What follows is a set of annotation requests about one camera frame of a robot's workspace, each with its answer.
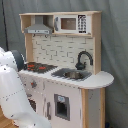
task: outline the floor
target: floor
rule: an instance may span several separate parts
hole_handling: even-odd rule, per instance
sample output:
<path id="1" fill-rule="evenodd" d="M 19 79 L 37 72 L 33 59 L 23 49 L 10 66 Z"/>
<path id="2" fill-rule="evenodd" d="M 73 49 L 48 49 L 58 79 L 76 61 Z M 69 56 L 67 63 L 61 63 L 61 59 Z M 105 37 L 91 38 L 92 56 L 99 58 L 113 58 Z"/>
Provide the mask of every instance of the floor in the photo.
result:
<path id="1" fill-rule="evenodd" d="M 0 128 L 18 128 L 12 124 L 12 120 L 7 119 L 0 108 Z"/>

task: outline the faucet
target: faucet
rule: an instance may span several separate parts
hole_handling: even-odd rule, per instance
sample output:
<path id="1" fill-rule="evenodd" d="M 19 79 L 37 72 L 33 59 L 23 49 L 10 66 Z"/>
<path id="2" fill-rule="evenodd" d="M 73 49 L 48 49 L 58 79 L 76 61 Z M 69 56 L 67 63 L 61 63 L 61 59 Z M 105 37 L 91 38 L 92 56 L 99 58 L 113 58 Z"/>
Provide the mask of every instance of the faucet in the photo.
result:
<path id="1" fill-rule="evenodd" d="M 90 59 L 90 65 L 93 65 L 92 56 L 91 56 L 88 52 L 82 51 L 82 52 L 80 52 L 79 55 L 78 55 L 78 63 L 76 64 L 77 70 L 83 70 L 83 69 L 85 69 L 85 64 L 86 64 L 86 63 L 82 64 L 82 63 L 80 62 L 81 55 L 83 55 L 83 54 L 85 54 L 85 55 L 87 55 L 87 56 L 89 57 L 89 59 Z"/>

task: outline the countertop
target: countertop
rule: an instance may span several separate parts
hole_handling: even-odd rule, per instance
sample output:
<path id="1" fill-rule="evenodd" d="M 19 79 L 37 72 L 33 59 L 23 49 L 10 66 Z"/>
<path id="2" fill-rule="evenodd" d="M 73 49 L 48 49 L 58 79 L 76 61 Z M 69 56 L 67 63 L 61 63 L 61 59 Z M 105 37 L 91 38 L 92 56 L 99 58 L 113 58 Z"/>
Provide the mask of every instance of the countertop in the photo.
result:
<path id="1" fill-rule="evenodd" d="M 69 84 L 70 86 L 78 87 L 78 88 L 84 88 L 84 89 L 96 89 L 96 88 L 103 88 L 111 85 L 114 81 L 114 77 L 104 71 L 100 71 L 96 75 L 91 75 L 84 81 L 73 81 L 73 80 L 68 80 L 68 79 L 63 79 L 63 78 L 58 78 L 58 77 L 53 77 L 51 74 L 62 67 L 57 67 L 51 71 L 48 71 L 47 73 L 44 74 L 38 74 L 38 73 L 33 73 L 31 71 L 25 71 L 22 70 L 19 73 L 24 73 L 28 75 L 33 75 L 36 77 L 41 77 L 45 80 L 53 80 L 56 82 L 62 82 L 65 84 Z"/>

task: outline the white cabinet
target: white cabinet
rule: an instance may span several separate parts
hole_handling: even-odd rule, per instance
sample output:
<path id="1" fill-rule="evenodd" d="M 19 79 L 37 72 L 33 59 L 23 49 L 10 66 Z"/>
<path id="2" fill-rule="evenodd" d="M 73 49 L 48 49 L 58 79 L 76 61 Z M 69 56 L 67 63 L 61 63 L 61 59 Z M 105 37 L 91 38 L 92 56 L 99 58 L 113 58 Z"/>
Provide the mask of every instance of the white cabinet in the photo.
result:
<path id="1" fill-rule="evenodd" d="M 52 128 L 82 128 L 81 90 L 45 81 L 45 112 Z"/>
<path id="2" fill-rule="evenodd" d="M 33 105 L 34 106 L 33 109 L 36 111 L 37 114 L 44 116 L 45 99 L 44 99 L 43 79 L 24 73 L 19 73 L 19 76 L 24 85 L 30 104 L 31 103 L 35 104 Z"/>

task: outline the backsplash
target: backsplash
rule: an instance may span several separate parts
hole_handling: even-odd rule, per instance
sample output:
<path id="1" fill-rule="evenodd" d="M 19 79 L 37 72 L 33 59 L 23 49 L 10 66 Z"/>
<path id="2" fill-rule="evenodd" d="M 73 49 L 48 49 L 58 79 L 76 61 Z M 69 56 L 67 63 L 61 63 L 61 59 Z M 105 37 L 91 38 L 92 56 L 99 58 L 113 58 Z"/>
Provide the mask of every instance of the backsplash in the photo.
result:
<path id="1" fill-rule="evenodd" d="M 32 42 L 34 61 L 43 64 L 75 68 L 81 51 L 93 56 L 93 38 L 33 34 Z M 82 55 L 81 62 L 86 62 L 86 70 L 93 71 L 86 55 Z"/>

